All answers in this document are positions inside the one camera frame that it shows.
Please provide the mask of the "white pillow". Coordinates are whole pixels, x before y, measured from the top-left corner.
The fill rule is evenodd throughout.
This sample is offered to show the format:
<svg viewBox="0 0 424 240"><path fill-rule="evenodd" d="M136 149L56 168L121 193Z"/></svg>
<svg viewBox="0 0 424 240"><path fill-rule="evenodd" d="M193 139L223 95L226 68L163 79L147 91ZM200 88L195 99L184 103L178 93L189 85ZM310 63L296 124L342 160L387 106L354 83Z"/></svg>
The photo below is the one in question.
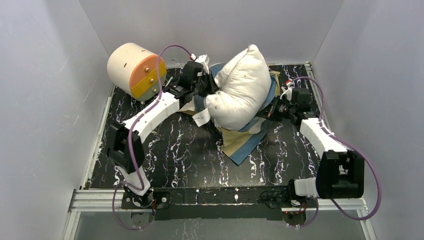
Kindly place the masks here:
<svg viewBox="0 0 424 240"><path fill-rule="evenodd" d="M244 128L264 104L272 80L266 60L255 44L234 56L214 77L218 91L204 104L214 123L229 131Z"/></svg>

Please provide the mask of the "blue beige white pillowcase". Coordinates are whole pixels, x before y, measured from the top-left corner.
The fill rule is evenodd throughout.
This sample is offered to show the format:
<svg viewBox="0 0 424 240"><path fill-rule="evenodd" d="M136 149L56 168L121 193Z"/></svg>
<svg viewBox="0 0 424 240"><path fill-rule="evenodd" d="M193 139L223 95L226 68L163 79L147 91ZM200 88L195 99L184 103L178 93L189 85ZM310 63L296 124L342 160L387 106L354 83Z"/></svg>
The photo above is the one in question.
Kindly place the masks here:
<svg viewBox="0 0 424 240"><path fill-rule="evenodd" d="M225 63L217 63L210 67L213 75L216 75L223 67ZM273 99L280 95L280 83L279 83L279 72L270 71L271 86L264 101L261 110L264 110ZM194 116L198 112L203 111L204 97L196 95L193 99L184 105L179 112ZM236 165L240 165L251 152L259 145L264 136L271 129L272 122L263 117L255 116L252 118L245 127L239 131L232 131L222 128L218 125L215 119L211 117L208 123L214 123L215 128L221 133L223 138L223 144L220 149L224 154L229 157Z"/></svg>

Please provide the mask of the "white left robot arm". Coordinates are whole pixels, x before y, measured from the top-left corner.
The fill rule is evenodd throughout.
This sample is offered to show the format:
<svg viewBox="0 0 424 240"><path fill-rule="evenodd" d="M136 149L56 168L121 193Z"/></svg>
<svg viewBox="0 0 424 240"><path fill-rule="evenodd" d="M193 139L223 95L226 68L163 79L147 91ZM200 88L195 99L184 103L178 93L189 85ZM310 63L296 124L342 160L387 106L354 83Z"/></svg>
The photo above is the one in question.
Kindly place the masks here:
<svg viewBox="0 0 424 240"><path fill-rule="evenodd" d="M204 112L202 100L218 89L209 68L209 57L200 55L188 61L182 73L169 80L161 96L145 109L123 123L109 126L106 155L124 177L124 185L137 196L144 196L150 189L142 164L145 160L143 143L149 134L169 116L188 112L196 124L205 124L210 115Z"/></svg>

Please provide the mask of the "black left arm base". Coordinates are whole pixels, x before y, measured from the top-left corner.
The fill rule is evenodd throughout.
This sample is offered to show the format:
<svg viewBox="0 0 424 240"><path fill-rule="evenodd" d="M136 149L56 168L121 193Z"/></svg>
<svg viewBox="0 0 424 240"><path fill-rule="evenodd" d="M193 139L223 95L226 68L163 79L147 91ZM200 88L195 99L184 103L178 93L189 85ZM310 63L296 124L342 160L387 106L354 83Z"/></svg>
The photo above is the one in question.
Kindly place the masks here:
<svg viewBox="0 0 424 240"><path fill-rule="evenodd" d="M170 207L171 195L168 191L155 191L150 188L145 195L139 196L128 187L124 187L121 209L130 211L133 225L141 227L155 219L157 210Z"/></svg>

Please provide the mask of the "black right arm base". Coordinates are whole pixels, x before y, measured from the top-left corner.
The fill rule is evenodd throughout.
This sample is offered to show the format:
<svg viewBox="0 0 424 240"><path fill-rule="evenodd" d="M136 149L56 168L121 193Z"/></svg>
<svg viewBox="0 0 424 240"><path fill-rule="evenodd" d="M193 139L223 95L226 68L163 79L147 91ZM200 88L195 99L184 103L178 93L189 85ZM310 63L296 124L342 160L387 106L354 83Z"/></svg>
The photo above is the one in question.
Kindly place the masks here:
<svg viewBox="0 0 424 240"><path fill-rule="evenodd" d="M270 209L292 208L293 211L283 210L283 220L287 227L300 229L312 224L318 216L319 201L316 197L299 196L294 186L286 186L283 190L266 190L259 195L259 202ZM308 203L314 203L315 212L307 220Z"/></svg>

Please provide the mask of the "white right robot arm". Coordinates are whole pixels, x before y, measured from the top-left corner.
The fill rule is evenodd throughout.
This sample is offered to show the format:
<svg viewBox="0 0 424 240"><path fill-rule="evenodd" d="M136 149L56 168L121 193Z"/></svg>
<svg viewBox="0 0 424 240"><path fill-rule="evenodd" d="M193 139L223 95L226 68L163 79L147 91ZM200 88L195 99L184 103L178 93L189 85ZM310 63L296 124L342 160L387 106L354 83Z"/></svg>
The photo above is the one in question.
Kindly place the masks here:
<svg viewBox="0 0 424 240"><path fill-rule="evenodd" d="M287 199L360 198L364 193L365 160L357 152L331 138L318 114L311 110L311 94L295 87L276 96L258 115L280 122L289 119L320 156L316 177L290 180Z"/></svg>

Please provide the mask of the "blue pillow label tag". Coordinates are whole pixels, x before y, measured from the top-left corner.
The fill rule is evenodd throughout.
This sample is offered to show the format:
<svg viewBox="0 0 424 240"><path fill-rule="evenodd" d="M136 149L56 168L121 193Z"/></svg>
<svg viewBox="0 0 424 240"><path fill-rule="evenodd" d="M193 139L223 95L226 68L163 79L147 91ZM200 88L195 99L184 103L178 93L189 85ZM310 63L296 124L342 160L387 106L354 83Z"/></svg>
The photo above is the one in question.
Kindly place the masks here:
<svg viewBox="0 0 424 240"><path fill-rule="evenodd" d="M201 127L207 124L211 120L211 115L208 108L205 108L204 110L193 115L192 119L194 120L194 122L196 123L198 127Z"/></svg>

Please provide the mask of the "round cream drawer cabinet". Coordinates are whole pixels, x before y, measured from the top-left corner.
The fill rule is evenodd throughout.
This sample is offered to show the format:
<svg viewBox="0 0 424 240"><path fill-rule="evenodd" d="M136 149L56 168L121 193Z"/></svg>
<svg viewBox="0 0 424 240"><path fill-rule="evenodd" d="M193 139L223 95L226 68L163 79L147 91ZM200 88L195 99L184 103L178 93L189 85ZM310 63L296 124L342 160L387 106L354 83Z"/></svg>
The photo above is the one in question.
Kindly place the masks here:
<svg viewBox="0 0 424 240"><path fill-rule="evenodd" d="M136 43L125 43L118 47L107 62L107 73L111 81L125 93L140 102L145 102L159 93L165 82L167 68L158 55Z"/></svg>

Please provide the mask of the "aluminium table frame rail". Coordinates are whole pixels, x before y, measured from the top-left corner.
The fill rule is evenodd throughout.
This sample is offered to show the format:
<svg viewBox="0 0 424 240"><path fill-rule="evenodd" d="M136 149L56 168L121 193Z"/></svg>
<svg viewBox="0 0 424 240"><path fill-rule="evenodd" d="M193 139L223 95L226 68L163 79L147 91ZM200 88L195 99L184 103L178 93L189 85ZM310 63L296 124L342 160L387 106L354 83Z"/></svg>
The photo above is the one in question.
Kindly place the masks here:
<svg viewBox="0 0 424 240"><path fill-rule="evenodd" d="M279 85L291 79L308 89L311 110L319 114L310 68L273 65ZM317 176L321 158L289 119L272 121L268 133L240 164L220 149L222 134L214 123L197 126L191 115L177 112L154 129L142 144L142 168L150 189L170 193L170 207L158 209L151 223L133 225L121 209L124 177L107 156L109 127L147 107L115 88L106 109L101 146L87 183L74 194L70 211L77 219L67 239L78 240L361 240L373 239L368 207L361 198L318 199L313 223L287 227L283 211L259 201L262 192L283 190L291 180Z"/></svg>

